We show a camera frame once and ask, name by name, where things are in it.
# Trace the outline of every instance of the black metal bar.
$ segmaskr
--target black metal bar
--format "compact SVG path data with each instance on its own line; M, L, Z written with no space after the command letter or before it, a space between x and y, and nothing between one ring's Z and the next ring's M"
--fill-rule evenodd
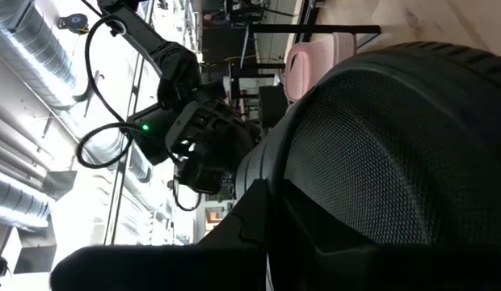
M368 33L356 42L356 49L363 47L364 45L370 43L375 38L377 38L380 33Z
M303 23L303 24L310 25L310 26L317 25L317 17L318 17L319 10L320 10L320 8L315 7L314 5L312 5L310 3L309 9L307 12L308 15L306 16L305 23ZM300 34L301 42L310 42L312 40L312 35L313 35L313 33L311 33L311 32L301 33Z
M307 23L307 19L309 18L310 12L312 10L311 5L310 5L311 0L302 0L301 4L301 11L299 15L299 20L297 21L297 24L315 24L315 23ZM297 44L300 42L304 42L303 40L303 34L297 33L295 37L293 38L293 43Z
M24 17L26 17L26 14L30 11L31 8L33 7L33 1L32 0L24 0L23 4L21 7L15 12L14 17L10 21L10 25L8 26L8 31L11 33L16 33L17 28L19 28L19 25L24 20Z
M82 3L87 6L91 11L93 11L98 17L102 17L103 15L99 13L99 11L96 10L87 0L82 0Z
M242 70L244 69L284 69L284 63L258 63L258 64L242 64Z
M247 33L381 33L379 25L250 24Z
M225 8L225 14L229 16L229 20L230 20L230 15L231 13L233 12L233 0L225 0L224 1L224 8Z

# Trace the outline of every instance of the silver duct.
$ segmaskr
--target silver duct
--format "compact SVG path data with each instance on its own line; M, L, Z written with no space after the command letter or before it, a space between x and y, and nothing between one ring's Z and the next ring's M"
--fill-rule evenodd
M33 1L0 0L0 58L75 138L92 130L84 129L85 112L80 112L84 106L75 106L92 96L91 89L78 88L71 58ZM93 138L86 145L96 160L105 162L119 151L122 136L112 132Z
M25 230L48 226L53 200L28 186L0 176L0 223Z

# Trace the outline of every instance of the metal pipe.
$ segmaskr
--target metal pipe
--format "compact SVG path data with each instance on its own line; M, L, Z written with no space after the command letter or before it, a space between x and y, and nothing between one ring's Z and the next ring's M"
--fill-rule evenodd
M37 156L36 152L31 152L25 146L21 145L19 141L16 141L10 134L5 133L0 129L0 141L4 142L7 146L11 147L14 150L17 150L24 157L32 160L37 165L44 168L46 171L49 171L48 164L43 161L39 156Z
M5 167L8 170L14 172L16 175L21 175L22 177L28 178L28 174L26 174L25 172L21 171L18 168L13 167L11 164L9 164L7 162L0 160L0 165Z
M11 165L13 168L19 169L20 171L30 175L36 180L44 181L45 173L36 169L33 165L28 162L23 161L21 158L15 156L10 151L2 148L0 146L0 160L7 165Z
M20 173L8 168L6 165L0 163L0 173L3 175L7 175L12 179L16 179L20 183L23 183L31 188L36 190L40 190L40 185L37 185L35 181L28 179L25 175L21 175Z
M2 122L8 124L15 131L20 133L23 137L26 137L32 144L41 148L46 154L49 154L50 157L54 158L48 150L45 149L44 145L40 140L33 137L33 133L30 133L27 129L25 129L14 116L12 116L5 108L0 106L0 120Z

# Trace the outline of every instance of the desk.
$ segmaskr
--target desk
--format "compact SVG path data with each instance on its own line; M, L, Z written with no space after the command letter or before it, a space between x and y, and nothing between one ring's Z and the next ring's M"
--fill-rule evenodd
M346 32L353 35L364 33L367 36L360 38L356 47L366 45L371 40L375 39L381 34L379 25L296 25L296 24L249 24L246 27L245 39L243 41L242 58L240 61L240 68L257 68L257 69L282 69L284 64L255 64L249 66L245 64L245 54L247 41L255 33L333 33L333 32Z

